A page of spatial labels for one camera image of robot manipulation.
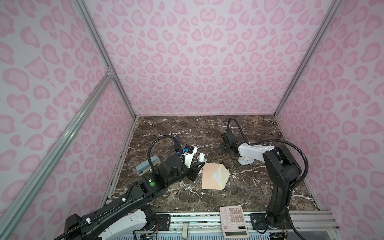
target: white paper in envelope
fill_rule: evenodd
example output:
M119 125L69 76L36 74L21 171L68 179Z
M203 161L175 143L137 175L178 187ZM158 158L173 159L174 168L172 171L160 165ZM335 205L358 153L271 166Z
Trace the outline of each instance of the white paper in envelope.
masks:
M223 190L229 178L229 171L223 164L206 163L203 167L203 189Z

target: white cylinder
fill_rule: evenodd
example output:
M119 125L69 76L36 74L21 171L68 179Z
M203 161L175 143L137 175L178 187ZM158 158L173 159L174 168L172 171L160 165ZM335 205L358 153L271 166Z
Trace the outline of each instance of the white cylinder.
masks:
M204 162L204 159L205 159L205 154L204 153L200 153L199 154L199 162Z

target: calculator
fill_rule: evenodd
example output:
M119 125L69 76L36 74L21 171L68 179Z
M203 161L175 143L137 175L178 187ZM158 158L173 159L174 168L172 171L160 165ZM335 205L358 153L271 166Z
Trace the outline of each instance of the calculator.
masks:
M242 207L220 207L224 238L248 238L249 232Z

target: pink wall panel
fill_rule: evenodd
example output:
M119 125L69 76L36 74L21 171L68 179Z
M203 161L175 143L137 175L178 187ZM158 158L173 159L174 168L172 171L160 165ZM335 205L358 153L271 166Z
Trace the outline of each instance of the pink wall panel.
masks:
M52 239L63 233L68 216L98 209L131 121L111 83L11 239Z
M0 3L0 216L106 69L70 0Z
M331 0L86 0L136 114L273 113Z
M383 12L345 2L278 118L346 240L384 236Z

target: marble tabletop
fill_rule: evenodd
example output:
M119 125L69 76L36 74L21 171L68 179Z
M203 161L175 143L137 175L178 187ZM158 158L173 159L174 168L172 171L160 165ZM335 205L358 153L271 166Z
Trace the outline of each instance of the marble tabletop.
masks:
M208 163L221 163L230 176L223 190L202 189L202 175L195 182L185 178L169 187L166 194L152 201L157 212L200 212L218 211L221 206L242 206L244 211L265 211L272 193L272 182L266 173L264 163L255 161L248 166L240 165L228 154L219 152L221 133L227 128L227 121L233 116L183 116L183 117L139 117L114 196L121 196L126 189L141 177L135 167L146 160L149 145L159 136L177 134L181 145L198 147L197 154L205 153ZM234 116L241 124L251 142L283 136L272 115ZM241 134L232 121L231 128L241 140ZM174 154L170 139L159 141L151 151L161 160ZM316 210L311 195L304 183L293 193L292 210Z

